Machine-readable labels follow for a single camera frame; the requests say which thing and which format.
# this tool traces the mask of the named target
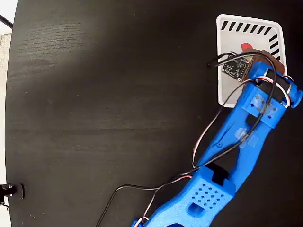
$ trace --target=black wire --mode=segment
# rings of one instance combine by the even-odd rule
[[[190,170],[190,171],[187,171],[187,172],[178,174],[178,177],[183,176],[183,175],[191,174],[191,173],[193,173],[193,172],[199,170],[201,167],[203,167],[203,166],[205,166],[205,165],[207,165],[207,164],[210,164],[210,163],[216,161],[216,160],[219,159],[220,157],[222,157],[222,156],[228,154],[229,152],[231,152],[232,150],[234,150],[235,148],[237,148],[237,147],[238,147],[240,144],[242,144],[242,143],[248,138],[248,136],[254,131],[254,129],[256,128],[256,126],[258,125],[258,123],[260,122],[260,120],[262,119],[263,115],[265,114],[265,110],[266,110],[266,108],[268,107],[268,105],[269,105],[269,103],[270,103],[270,101],[271,101],[271,99],[272,99],[272,97],[273,97],[274,90],[275,90],[275,85],[276,85],[276,67],[275,67],[273,61],[272,61],[268,56],[266,56],[265,54],[262,54],[262,53],[258,53],[258,52],[241,53],[241,54],[239,54],[239,55],[236,55],[236,56],[230,57],[230,58],[228,58],[228,59],[226,59],[226,60],[223,60],[223,61],[218,62],[217,64],[214,65],[214,67],[218,67],[218,66],[220,66],[220,65],[226,64],[226,63],[231,62],[231,61],[233,61],[233,60],[236,60],[236,59],[239,59],[239,58],[242,58],[242,57],[249,57],[249,56],[259,56],[259,57],[263,57],[264,59],[266,59],[266,60],[270,63],[271,67],[273,68],[273,72],[274,72],[273,85],[272,85],[271,91],[270,91],[270,93],[269,93],[269,97],[268,97],[268,99],[267,99],[267,101],[266,101],[266,103],[265,103],[264,108],[261,110],[261,113],[260,113],[259,117],[257,118],[257,120],[256,120],[256,122],[254,123],[254,125],[251,127],[251,129],[246,133],[246,135],[245,135],[239,142],[235,143],[231,148],[227,149],[226,151],[221,152],[219,155],[217,155],[217,156],[211,158],[209,161],[207,161],[206,163],[202,164],[201,166],[197,166],[196,168],[194,168],[194,169],[192,169],[192,170]],[[238,87],[236,87],[236,88],[232,91],[232,93],[228,96],[228,98],[226,99],[226,101],[224,102],[224,104],[221,106],[219,112],[223,109],[225,103],[226,103],[227,100],[232,96],[232,94],[233,94],[239,87],[241,87],[241,86],[242,86],[242,84],[239,85]],[[108,203],[107,203],[107,205],[106,205],[104,211],[102,212],[102,214],[101,214],[101,216],[100,216],[100,218],[99,218],[99,221],[98,221],[97,224],[96,224],[96,227],[99,227],[99,225],[101,224],[101,222],[102,222],[104,216],[106,215],[106,212],[107,212],[107,210],[108,210],[108,208],[109,208],[111,202],[113,201],[113,199],[114,199],[116,193],[117,193],[119,190],[121,190],[121,189],[123,189],[123,188],[134,188],[134,189],[138,189],[138,190],[156,191],[156,192],[157,192],[159,189],[161,189],[162,187],[164,187],[164,186],[166,186],[166,185],[171,184],[172,182],[173,182],[173,181],[169,181],[169,182],[167,182],[167,183],[162,184],[162,185],[159,186],[159,187],[144,187],[144,186],[137,186],[137,185],[132,185],[132,184],[125,184],[125,185],[121,185],[121,186],[117,187],[117,188],[115,189],[115,191],[113,192],[112,196],[110,197],[110,199],[109,199],[109,201],[108,201]]]
[[[1,14],[0,14],[0,21],[3,22],[5,25],[9,26],[11,29],[13,29],[13,24]]]

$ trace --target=ventilation holes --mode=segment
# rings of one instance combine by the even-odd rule
[[[247,31],[247,29],[250,27],[250,24],[247,24],[246,26],[245,26],[245,28],[244,28],[244,30],[243,30],[243,32],[246,32]]]
[[[226,25],[227,25],[227,21],[225,20],[225,21],[223,22],[223,25],[222,25],[221,30],[224,30],[224,29],[225,29],[225,27],[226,27]]]
[[[257,27],[258,27],[258,25],[254,25],[254,26],[252,27],[250,33],[253,33],[253,32],[256,30]]]
[[[274,52],[271,53],[271,55],[275,55],[275,54],[277,54],[277,53],[279,53],[279,52],[280,52],[280,50],[279,50],[279,49],[276,49]]]
[[[242,22],[239,23],[239,25],[238,25],[238,27],[237,27],[237,29],[236,29],[236,32],[239,32],[242,26],[243,26],[243,23],[242,23]]]
[[[267,35],[267,33],[271,30],[271,27],[268,27],[264,33],[264,35]]]
[[[262,25],[261,28],[258,30],[257,34],[260,34],[264,28],[265,26]]]
[[[277,39],[277,38],[278,38],[278,35],[275,34],[273,37],[271,37],[271,38],[269,39],[269,41],[271,42],[271,41],[273,41],[273,40],[275,40],[275,39]]]
[[[231,25],[230,25],[230,27],[229,27],[229,31],[232,31],[232,28],[235,26],[235,24],[236,24],[236,22],[234,22],[234,21],[232,21],[232,23],[231,23]]]
[[[279,43],[278,43],[278,41],[276,41],[274,44],[272,44],[271,46],[270,46],[270,49],[273,49],[275,46],[278,46],[279,45]]]

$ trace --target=blue robotic arm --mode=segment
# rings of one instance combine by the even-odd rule
[[[249,78],[264,76],[271,67],[263,62],[255,62]],[[289,83],[288,95],[291,107],[300,103],[303,92],[296,84],[287,78]],[[202,166],[212,157],[218,155],[223,148],[237,143],[250,130],[248,119],[258,117],[268,99],[268,94],[254,84],[248,84],[229,117],[215,136],[207,151],[199,160],[197,166]],[[271,129],[274,129],[286,111],[285,100],[281,102],[271,99],[265,114],[252,134],[239,146],[239,154],[229,177],[217,181],[217,172],[207,166],[196,171],[184,189],[172,200],[162,205],[146,222],[145,227],[208,227],[214,217],[235,196],[252,172],[264,141]]]

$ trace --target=dark wooden surface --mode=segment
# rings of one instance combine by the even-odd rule
[[[297,3],[19,0],[5,117],[7,179],[26,190],[9,201],[14,227],[93,227],[116,186],[158,185],[191,167],[218,109],[216,71],[205,63],[222,13],[280,23],[289,74],[303,87]],[[302,113],[303,104],[289,110],[270,134],[213,227],[303,224]],[[163,190],[152,210],[181,186]],[[129,227],[150,198],[120,192],[102,226]]]

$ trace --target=wire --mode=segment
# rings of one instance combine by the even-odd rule
[[[283,76],[283,77],[289,78],[292,82],[294,82],[294,79],[293,79],[291,76],[285,75],[285,76]]]
[[[182,180],[182,179],[185,179],[185,178],[190,178],[190,179],[192,179],[192,176],[190,176],[190,175],[181,176],[181,177],[179,177],[178,179],[176,179],[176,180],[174,180],[174,181],[172,181],[172,182],[170,182],[170,183],[165,183],[165,184],[163,184],[159,189],[157,189],[157,190],[154,192],[154,194],[153,194],[153,196],[152,196],[152,199],[151,199],[151,202],[148,204],[148,206],[147,206],[147,208],[146,208],[146,210],[145,210],[145,212],[144,212],[144,214],[143,214],[143,216],[142,216],[142,224],[143,224],[143,225],[144,225],[144,221],[143,221],[143,220],[144,220],[144,218],[145,218],[145,215],[147,214],[147,212],[148,212],[148,210],[150,209],[150,207],[151,207],[153,201],[155,200],[155,197],[156,197],[157,192],[158,192],[161,188],[163,188],[163,187],[165,187],[165,186],[167,186],[167,185],[169,185],[169,184],[176,183],[176,182],[178,182],[178,181],[180,181],[180,180]]]
[[[134,227],[138,227],[140,225],[140,223],[142,222],[142,218],[140,218],[136,224],[134,225]]]
[[[103,212],[102,212],[102,214],[101,214],[101,216],[100,216],[100,218],[99,218],[99,220],[96,224],[96,227],[100,226],[102,220],[104,219],[104,216],[106,215],[106,212],[107,212],[110,204],[112,203],[115,195],[117,194],[117,192],[119,190],[124,189],[124,188],[133,188],[133,189],[138,189],[138,190],[143,190],[143,191],[156,191],[156,190],[161,189],[162,187],[164,187],[166,185],[170,185],[170,184],[175,183],[175,182],[177,182],[181,179],[184,179],[184,178],[185,177],[183,177],[183,178],[179,177],[177,180],[169,181],[168,183],[164,183],[164,184],[160,185],[159,187],[144,187],[144,186],[138,186],[138,185],[133,185],[133,184],[124,184],[124,185],[121,185],[121,186],[117,187],[114,190],[113,194],[111,195],[110,199],[108,200],[107,205],[105,206],[105,208],[104,208],[104,210],[103,210]]]
[[[273,83],[272,78],[269,78],[269,77],[264,77],[264,76],[257,77],[256,80],[258,80],[258,79],[264,80],[264,81],[266,81],[268,83]],[[286,106],[286,108],[290,107],[291,100],[290,100],[289,95],[287,94],[287,92],[282,88],[282,86],[279,83],[276,83],[276,86],[283,92],[283,94],[284,94],[284,96],[285,96],[285,98],[287,100],[287,106]]]
[[[13,24],[9,20],[7,20],[4,16],[2,16],[1,14],[0,14],[0,21],[3,22],[8,27],[10,27],[11,29],[13,29]]]
[[[248,82],[252,82],[253,80],[251,79],[247,79],[245,81],[243,81],[242,83],[240,83],[227,97],[227,99],[224,101],[224,103],[222,104],[222,106],[220,107],[218,113],[216,114],[216,116],[213,118],[213,120],[210,122],[210,124],[206,127],[206,129],[203,131],[203,133],[201,134],[201,136],[199,137],[194,149],[193,149],[193,157],[192,157],[192,165],[193,168],[195,168],[195,156],[196,156],[196,152],[198,150],[199,144],[202,140],[202,138],[204,137],[204,135],[206,134],[206,132],[208,131],[208,129],[212,126],[212,124],[215,122],[215,120],[218,118],[218,116],[220,115],[222,109],[224,108],[224,105],[227,103],[227,101],[231,98],[231,96],[240,88],[242,87],[244,84],[248,83]]]
[[[255,121],[254,125],[251,127],[251,129],[250,129],[250,130],[241,138],[241,140],[239,140],[237,143],[235,143],[231,148],[229,148],[229,149],[227,149],[227,150],[225,150],[225,151],[224,151],[224,149],[223,149],[223,151],[222,151],[219,155],[217,155],[217,156],[211,158],[209,161],[205,162],[205,163],[202,164],[201,166],[197,166],[197,167],[195,167],[195,168],[193,168],[193,169],[191,169],[191,170],[189,170],[189,171],[187,171],[187,172],[178,174],[179,178],[176,179],[176,180],[170,181],[170,182],[165,183],[165,184],[163,184],[163,185],[161,185],[161,186],[159,186],[159,187],[154,187],[154,188],[152,188],[152,187],[137,186],[137,185],[131,185],[131,184],[121,185],[120,187],[116,188],[115,191],[113,192],[112,196],[110,197],[110,199],[109,199],[109,201],[108,201],[108,203],[107,203],[107,205],[106,205],[104,211],[102,212],[102,214],[101,214],[101,216],[100,216],[100,218],[99,218],[99,221],[98,221],[98,223],[96,224],[96,227],[99,227],[99,225],[100,225],[100,223],[102,222],[102,220],[103,220],[103,218],[104,218],[104,216],[105,216],[105,214],[106,214],[106,212],[107,212],[107,210],[108,210],[108,208],[109,208],[109,206],[110,206],[112,200],[114,199],[116,193],[117,193],[119,190],[121,190],[121,189],[123,189],[123,188],[135,188],[135,189],[138,189],[138,190],[155,191],[154,196],[153,196],[153,198],[152,198],[152,200],[151,200],[151,202],[150,202],[148,208],[146,209],[146,211],[145,211],[145,213],[144,213],[144,215],[143,215],[143,217],[142,217],[142,221],[143,221],[144,218],[145,218],[145,215],[146,215],[147,211],[149,210],[149,208],[150,208],[150,206],[151,206],[151,204],[152,204],[152,202],[153,202],[153,200],[154,200],[154,198],[155,198],[156,192],[159,191],[159,189],[161,189],[162,187],[164,187],[164,186],[166,186],[166,185],[175,183],[175,182],[177,182],[177,181],[179,181],[179,180],[181,180],[181,179],[184,179],[184,178],[187,178],[187,177],[191,177],[191,176],[188,176],[188,174],[191,174],[191,173],[193,173],[193,172],[199,170],[202,166],[205,166],[205,165],[207,165],[207,164],[210,164],[210,163],[216,161],[217,159],[219,159],[220,157],[222,157],[222,156],[228,154],[228,153],[231,152],[233,149],[235,149],[235,148],[238,147],[240,144],[242,144],[242,143],[249,137],[249,135],[254,131],[254,129],[256,128],[256,126],[258,125],[258,123],[260,122],[261,118],[263,117],[263,115],[264,115],[264,113],[265,113],[266,108],[268,107],[268,105],[269,105],[269,103],[270,103],[270,101],[271,101],[271,99],[272,99],[272,97],[273,97],[274,90],[275,90],[275,85],[276,85],[276,68],[275,68],[275,65],[274,65],[273,61],[272,61],[268,56],[266,56],[265,54],[262,54],[262,53],[258,53],[258,52],[246,52],[246,53],[241,53],[241,54],[239,54],[239,55],[236,55],[236,56],[230,57],[230,58],[228,58],[228,59],[225,59],[225,60],[223,60],[223,61],[220,61],[220,62],[218,62],[216,65],[214,65],[214,67],[219,67],[220,65],[226,64],[226,63],[231,62],[231,61],[233,61],[233,60],[236,60],[236,59],[239,59],[239,58],[242,58],[242,57],[249,57],[249,56],[260,56],[260,57],[263,57],[264,59],[266,59],[266,60],[269,62],[269,64],[271,65],[271,67],[272,67],[272,69],[273,69],[273,73],[274,73],[273,86],[272,86],[271,91],[270,91],[270,93],[269,93],[269,97],[268,97],[268,99],[267,99],[267,101],[266,101],[266,103],[265,103],[263,109],[260,111],[259,117],[256,119],[256,121]]]

